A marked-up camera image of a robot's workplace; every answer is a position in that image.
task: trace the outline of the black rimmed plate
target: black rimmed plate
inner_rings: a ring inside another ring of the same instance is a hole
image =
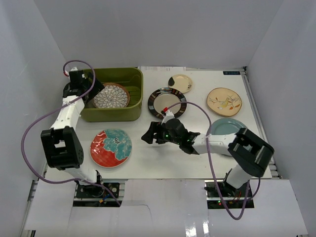
[[[172,88],[161,88],[152,93],[148,99],[148,109],[157,118],[163,119],[161,111],[177,102],[185,102],[186,97],[178,90]],[[180,117],[187,108],[187,104],[179,104],[170,110],[176,118]]]

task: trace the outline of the black label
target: black label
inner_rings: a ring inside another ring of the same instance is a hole
[[[240,75],[239,71],[223,71],[224,75]]]

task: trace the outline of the teal flower pattern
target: teal flower pattern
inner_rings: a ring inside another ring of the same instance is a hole
[[[104,130],[107,137],[104,139],[104,149],[115,153],[115,158],[118,160],[129,157],[132,151],[132,141],[126,132],[121,129],[106,129]]]

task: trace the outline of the olive green container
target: olive green container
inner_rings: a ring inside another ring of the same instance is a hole
[[[88,103],[81,112],[87,122],[134,121],[140,117],[143,100],[143,74],[137,68],[95,69],[98,80],[102,83],[113,82],[126,88],[130,100],[125,108],[99,109],[91,108]]]

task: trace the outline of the robotic arm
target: robotic arm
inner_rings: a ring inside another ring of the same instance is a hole
[[[162,122],[151,122],[149,130],[142,136],[148,144],[171,142],[179,145],[188,154],[207,153],[206,135],[189,132],[171,111],[164,114]],[[251,177],[262,177],[274,149],[247,128],[241,128],[236,134],[209,135],[212,153],[232,156],[237,165],[231,169],[223,181],[223,191],[233,194]]]
[[[92,85],[91,80],[77,68],[73,68],[69,72],[69,78],[70,82],[63,90],[63,105],[84,94]],[[42,131],[40,135],[49,167],[63,170],[75,178],[97,184],[102,182],[102,178],[97,170],[83,165],[83,149],[75,129],[85,104],[103,88],[103,84],[96,79],[93,89],[86,96],[63,108],[51,128]],[[79,184],[89,186],[81,181]]]

